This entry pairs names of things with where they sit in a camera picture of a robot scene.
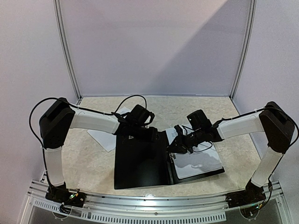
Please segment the black file folder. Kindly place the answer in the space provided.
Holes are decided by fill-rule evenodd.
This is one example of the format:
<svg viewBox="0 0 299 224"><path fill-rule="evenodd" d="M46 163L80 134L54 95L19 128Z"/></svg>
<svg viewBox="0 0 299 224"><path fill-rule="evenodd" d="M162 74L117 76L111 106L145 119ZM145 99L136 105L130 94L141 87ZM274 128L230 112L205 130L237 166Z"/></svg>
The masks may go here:
<svg viewBox="0 0 299 224"><path fill-rule="evenodd" d="M154 143L118 136L115 149L114 189L175 185L214 176L202 175L178 179L174 163L170 154L166 152L167 146L176 136L174 128L159 132L159 139Z"/></svg>

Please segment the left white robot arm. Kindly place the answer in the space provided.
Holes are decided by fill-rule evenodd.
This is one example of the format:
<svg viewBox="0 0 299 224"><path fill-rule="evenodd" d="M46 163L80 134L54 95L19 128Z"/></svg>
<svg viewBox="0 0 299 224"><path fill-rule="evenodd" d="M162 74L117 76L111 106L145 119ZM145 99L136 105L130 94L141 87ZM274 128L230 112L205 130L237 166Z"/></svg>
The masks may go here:
<svg viewBox="0 0 299 224"><path fill-rule="evenodd" d="M51 194L60 203L69 199L62 168L62 147L70 129L86 129L115 136L130 136L145 142L155 142L158 130L151 127L154 113L141 105L131 111L104 113L70 104L65 98L55 98L54 103L39 120L48 183Z"/></svg>

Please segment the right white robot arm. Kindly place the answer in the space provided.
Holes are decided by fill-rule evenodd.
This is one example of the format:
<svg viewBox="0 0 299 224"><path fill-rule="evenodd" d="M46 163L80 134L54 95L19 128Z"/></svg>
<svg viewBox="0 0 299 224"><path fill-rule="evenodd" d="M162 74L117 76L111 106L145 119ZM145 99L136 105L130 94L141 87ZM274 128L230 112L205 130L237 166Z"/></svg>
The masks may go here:
<svg viewBox="0 0 299 224"><path fill-rule="evenodd" d="M242 192L242 200L252 203L260 195L262 187L275 171L283 155L297 141L299 132L295 121L274 101L264 107L232 118L221 118L212 123L203 110L196 110L187 116L191 132L183 133L176 125L177 136L167 147L169 153L185 154L203 142L222 142L241 135L263 137L264 146L259 156L261 161L253 173L248 187Z"/></svg>

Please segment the printed paper stack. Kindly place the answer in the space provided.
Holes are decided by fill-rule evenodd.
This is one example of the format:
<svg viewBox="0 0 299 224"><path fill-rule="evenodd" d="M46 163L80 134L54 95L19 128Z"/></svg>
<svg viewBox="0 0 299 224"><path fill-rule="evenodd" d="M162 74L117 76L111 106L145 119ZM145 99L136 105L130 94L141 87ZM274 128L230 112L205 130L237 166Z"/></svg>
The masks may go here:
<svg viewBox="0 0 299 224"><path fill-rule="evenodd" d="M116 135L96 131L96 130L87 130L88 134L99 143L107 152L115 150L116 147Z"/></svg>

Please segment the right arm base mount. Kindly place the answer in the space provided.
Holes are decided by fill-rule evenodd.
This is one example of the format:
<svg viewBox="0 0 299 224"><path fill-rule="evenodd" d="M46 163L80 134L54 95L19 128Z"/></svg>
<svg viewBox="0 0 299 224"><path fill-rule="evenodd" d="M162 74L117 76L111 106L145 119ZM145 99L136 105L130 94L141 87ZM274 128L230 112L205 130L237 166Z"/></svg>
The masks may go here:
<svg viewBox="0 0 299 224"><path fill-rule="evenodd" d="M255 205L256 203L262 201L262 204L256 207L257 209L261 209L271 198L271 193L273 190L271 182L268 184L268 187L270 195L267 199L263 187L254 185L250 179L244 190L227 193L226 202L228 203L229 208L234 208L250 204Z"/></svg>

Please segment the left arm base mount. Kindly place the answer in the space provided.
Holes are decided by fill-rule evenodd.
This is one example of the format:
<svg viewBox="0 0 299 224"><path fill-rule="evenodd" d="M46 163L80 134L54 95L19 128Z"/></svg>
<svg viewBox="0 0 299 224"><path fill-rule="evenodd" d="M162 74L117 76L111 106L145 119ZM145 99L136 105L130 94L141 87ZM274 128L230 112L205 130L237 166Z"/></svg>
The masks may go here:
<svg viewBox="0 0 299 224"><path fill-rule="evenodd" d="M49 201L82 208L87 194L79 189L68 189L66 184L60 186L49 185L45 198Z"/></svg>

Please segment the right aluminium frame post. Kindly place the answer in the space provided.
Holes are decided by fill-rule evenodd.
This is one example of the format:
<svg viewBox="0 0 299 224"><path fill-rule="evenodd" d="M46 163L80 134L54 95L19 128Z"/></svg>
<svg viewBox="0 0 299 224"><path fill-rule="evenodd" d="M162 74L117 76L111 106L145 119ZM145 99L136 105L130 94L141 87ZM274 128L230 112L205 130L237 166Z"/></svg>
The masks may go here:
<svg viewBox="0 0 299 224"><path fill-rule="evenodd" d="M251 0L249 5L249 12L247 16L247 22L246 22L246 29L244 33L243 43L242 43L242 50L241 50L241 56L240 60L237 66L237 71L235 75L235 79L233 81L229 98L233 101L237 92L237 88L242 76L243 67L245 65L245 60L247 56L247 52L249 49L249 43L250 38L252 35L252 29L254 24L254 17L255 17L255 11L256 11L256 0Z"/></svg>

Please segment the curved aluminium rail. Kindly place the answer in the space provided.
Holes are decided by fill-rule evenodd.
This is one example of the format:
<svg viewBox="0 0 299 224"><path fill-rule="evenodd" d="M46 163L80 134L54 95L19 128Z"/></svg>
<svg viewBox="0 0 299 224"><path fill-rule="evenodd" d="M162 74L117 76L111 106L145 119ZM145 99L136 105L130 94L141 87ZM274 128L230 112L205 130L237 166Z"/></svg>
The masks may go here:
<svg viewBox="0 0 299 224"><path fill-rule="evenodd" d="M180 210L217 207L228 209L226 192L177 197L119 196L87 192L84 209L114 208L126 210Z"/></svg>

